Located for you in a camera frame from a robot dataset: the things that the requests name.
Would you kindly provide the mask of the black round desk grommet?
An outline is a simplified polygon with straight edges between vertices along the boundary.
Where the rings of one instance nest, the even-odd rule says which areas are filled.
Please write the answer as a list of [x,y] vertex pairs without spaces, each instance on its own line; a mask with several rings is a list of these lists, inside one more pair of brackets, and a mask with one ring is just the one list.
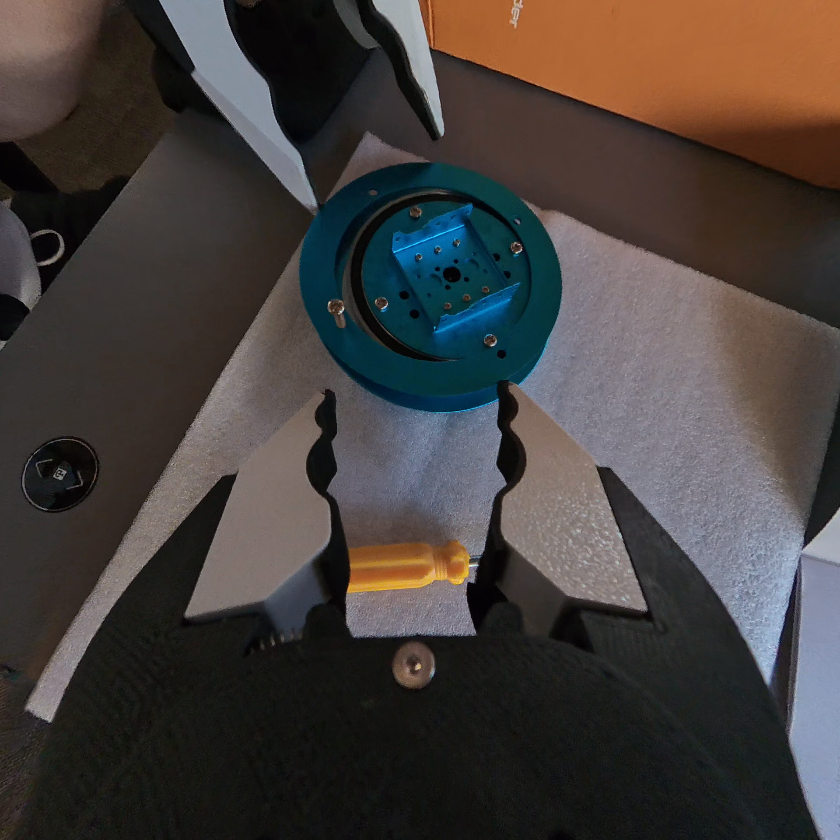
[[21,476],[24,497],[39,511],[68,511],[91,494],[99,467],[96,451],[83,439],[51,439],[37,448],[25,463]]

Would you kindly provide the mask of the grey desk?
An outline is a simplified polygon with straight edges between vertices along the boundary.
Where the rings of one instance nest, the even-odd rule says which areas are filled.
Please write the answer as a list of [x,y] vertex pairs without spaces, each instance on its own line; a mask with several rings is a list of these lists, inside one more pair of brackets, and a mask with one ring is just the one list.
[[[307,147],[330,193],[412,155],[838,331],[838,192],[437,55],[431,142],[372,58]],[[312,217],[227,125],[177,118],[2,351],[2,669],[34,684]],[[99,458],[68,511],[21,476],[54,438]]]

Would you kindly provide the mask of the blue round metal base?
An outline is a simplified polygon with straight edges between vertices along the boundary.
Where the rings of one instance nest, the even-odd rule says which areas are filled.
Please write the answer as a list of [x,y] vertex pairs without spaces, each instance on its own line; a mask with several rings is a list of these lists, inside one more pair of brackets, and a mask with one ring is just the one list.
[[[389,403],[467,411],[521,383],[559,315],[562,276],[537,215],[450,164],[386,166],[322,207],[299,262],[303,304],[339,367]],[[342,299],[339,329],[328,301]]]

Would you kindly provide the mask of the open instruction booklet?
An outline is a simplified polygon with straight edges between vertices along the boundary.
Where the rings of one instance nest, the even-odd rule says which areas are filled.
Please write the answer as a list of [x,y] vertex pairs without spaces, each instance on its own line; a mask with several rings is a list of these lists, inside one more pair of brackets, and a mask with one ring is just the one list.
[[839,515],[805,547],[794,589],[789,737],[821,838],[839,838]]

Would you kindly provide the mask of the person's white hoodie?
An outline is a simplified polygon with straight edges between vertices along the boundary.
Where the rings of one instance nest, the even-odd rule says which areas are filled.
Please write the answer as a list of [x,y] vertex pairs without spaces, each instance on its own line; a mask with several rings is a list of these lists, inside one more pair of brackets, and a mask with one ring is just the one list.
[[1,202],[1,293],[31,311],[41,291],[30,234],[10,206]]

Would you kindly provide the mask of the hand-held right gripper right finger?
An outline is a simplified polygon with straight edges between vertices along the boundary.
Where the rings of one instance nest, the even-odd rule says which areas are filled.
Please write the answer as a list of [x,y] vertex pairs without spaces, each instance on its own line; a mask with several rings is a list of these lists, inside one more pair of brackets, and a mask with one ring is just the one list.
[[593,457],[518,385],[497,387],[503,487],[467,603],[475,630],[502,603],[555,635],[580,611],[646,620],[642,585]]

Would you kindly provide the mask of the orange kit box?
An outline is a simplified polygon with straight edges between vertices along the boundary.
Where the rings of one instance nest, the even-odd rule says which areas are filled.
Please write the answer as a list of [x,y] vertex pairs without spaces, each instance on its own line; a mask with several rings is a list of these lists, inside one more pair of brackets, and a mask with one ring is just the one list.
[[429,45],[839,186],[838,1],[421,1]]

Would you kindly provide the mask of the yellow-handled screwdriver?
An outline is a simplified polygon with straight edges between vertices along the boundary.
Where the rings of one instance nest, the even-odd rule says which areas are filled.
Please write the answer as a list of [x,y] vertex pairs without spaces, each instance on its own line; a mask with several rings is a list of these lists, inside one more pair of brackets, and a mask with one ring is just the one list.
[[372,545],[349,549],[349,556],[350,594],[414,590],[435,582],[461,585],[478,566],[455,540]]

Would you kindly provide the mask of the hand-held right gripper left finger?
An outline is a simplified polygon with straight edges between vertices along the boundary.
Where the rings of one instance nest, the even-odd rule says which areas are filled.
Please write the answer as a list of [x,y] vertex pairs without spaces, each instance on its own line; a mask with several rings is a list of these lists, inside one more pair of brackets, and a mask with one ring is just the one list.
[[310,611],[344,609],[349,550],[337,501],[337,400],[318,392],[239,468],[192,598],[189,623],[263,616],[301,631]]

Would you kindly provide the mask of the white foam sheet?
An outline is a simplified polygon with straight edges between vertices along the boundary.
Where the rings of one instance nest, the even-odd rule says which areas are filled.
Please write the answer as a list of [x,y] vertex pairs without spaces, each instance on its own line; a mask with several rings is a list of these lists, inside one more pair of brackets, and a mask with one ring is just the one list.
[[[535,206],[560,258],[560,315],[521,388],[610,467],[707,577],[765,678],[838,398],[838,331]],[[215,481],[316,392],[351,547],[485,544],[497,408],[424,413],[352,381],[303,307],[298,248],[27,701],[45,721],[103,618]]]

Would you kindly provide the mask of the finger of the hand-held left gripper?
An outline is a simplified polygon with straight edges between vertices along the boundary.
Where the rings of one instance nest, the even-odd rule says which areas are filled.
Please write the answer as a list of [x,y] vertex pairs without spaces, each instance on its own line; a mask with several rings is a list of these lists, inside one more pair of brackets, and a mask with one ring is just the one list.
[[318,210],[301,154],[277,120],[268,82],[237,41],[226,3],[161,6],[193,63],[197,85],[288,192],[307,210]]
[[404,99],[430,139],[445,134],[445,121],[424,18],[417,1],[363,1],[364,47],[381,49]]

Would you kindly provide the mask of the person's dark trousers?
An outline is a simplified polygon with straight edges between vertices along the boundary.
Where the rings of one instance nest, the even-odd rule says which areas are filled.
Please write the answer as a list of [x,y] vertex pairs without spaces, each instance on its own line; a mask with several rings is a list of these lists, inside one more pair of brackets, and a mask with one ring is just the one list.
[[[129,178],[119,176],[97,190],[60,192],[25,152],[11,142],[1,143],[1,165],[2,185],[12,191],[11,197],[2,202],[21,219],[29,234],[52,228],[66,240],[63,260],[55,266],[38,268],[42,298],[68,259],[128,184]],[[3,347],[30,312],[23,304],[1,293]]]

